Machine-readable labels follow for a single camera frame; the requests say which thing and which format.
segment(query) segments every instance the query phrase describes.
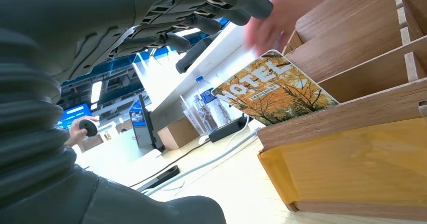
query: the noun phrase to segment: person's hand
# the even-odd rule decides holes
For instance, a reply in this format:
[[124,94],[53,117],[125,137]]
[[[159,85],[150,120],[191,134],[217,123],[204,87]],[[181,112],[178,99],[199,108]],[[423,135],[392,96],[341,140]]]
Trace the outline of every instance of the person's hand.
[[90,117],[90,116],[84,116],[74,120],[69,129],[69,139],[67,140],[67,142],[65,142],[65,145],[67,145],[68,147],[72,147],[76,144],[82,143],[83,140],[85,139],[85,136],[88,133],[88,131],[84,128],[79,129],[79,123],[84,119],[98,122],[97,118]]
[[274,5],[271,15],[263,20],[251,18],[245,26],[245,45],[254,47],[257,56],[270,49],[281,51],[295,30],[297,20],[325,0],[270,1]]

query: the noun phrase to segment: wooden organizer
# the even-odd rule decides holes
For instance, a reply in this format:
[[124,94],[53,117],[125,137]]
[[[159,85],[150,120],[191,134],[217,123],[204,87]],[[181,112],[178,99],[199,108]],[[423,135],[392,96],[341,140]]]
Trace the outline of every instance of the wooden organizer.
[[[427,100],[426,32],[427,0],[327,0],[301,17],[283,53],[340,104],[260,130],[264,151],[420,118],[419,104]],[[288,207],[427,220],[427,207],[307,201]]]

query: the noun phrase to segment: black cable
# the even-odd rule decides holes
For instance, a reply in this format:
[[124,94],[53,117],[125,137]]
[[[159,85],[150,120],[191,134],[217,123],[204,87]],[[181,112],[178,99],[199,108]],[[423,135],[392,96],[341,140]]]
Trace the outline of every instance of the black cable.
[[181,156],[181,157],[177,158],[176,160],[174,160],[174,161],[170,162],[168,165],[166,165],[164,168],[162,168],[161,170],[157,171],[156,173],[154,173],[154,174],[153,174],[153,175],[151,175],[150,177],[145,178],[144,180],[141,180],[141,181],[139,181],[138,183],[136,183],[136,184],[133,184],[133,185],[129,186],[129,188],[135,187],[136,185],[139,185],[140,183],[142,183],[142,182],[144,182],[144,181],[146,181],[146,180],[148,180],[148,179],[151,179],[152,177],[154,177],[154,176],[158,175],[160,172],[164,171],[164,170],[165,170],[165,169],[167,169],[169,166],[173,165],[174,163],[176,163],[177,161],[179,161],[179,160],[180,160],[180,159],[182,159],[183,157],[187,156],[189,153],[191,153],[191,152],[193,152],[194,150],[196,150],[196,149],[198,149],[198,148],[202,147],[203,145],[207,144],[208,142],[210,142],[210,139],[209,139],[209,138],[208,138],[204,143],[200,144],[199,146],[197,146],[197,147],[193,148],[192,150],[188,151],[187,153],[185,153],[183,156]]

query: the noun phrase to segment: autumn tree picture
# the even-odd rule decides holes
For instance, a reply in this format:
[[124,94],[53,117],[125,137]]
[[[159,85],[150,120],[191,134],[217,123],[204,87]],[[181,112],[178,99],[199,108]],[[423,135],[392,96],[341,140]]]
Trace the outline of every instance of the autumn tree picture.
[[249,64],[213,94],[265,125],[337,104],[277,51]]

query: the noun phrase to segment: water bottle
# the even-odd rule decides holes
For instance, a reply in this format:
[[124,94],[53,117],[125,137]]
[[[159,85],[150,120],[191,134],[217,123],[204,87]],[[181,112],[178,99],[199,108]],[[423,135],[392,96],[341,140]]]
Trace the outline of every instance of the water bottle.
[[222,106],[221,102],[214,95],[212,95],[212,85],[208,81],[205,81],[203,77],[198,77],[196,82],[197,91],[217,126],[221,127],[231,122],[231,118],[228,112]]

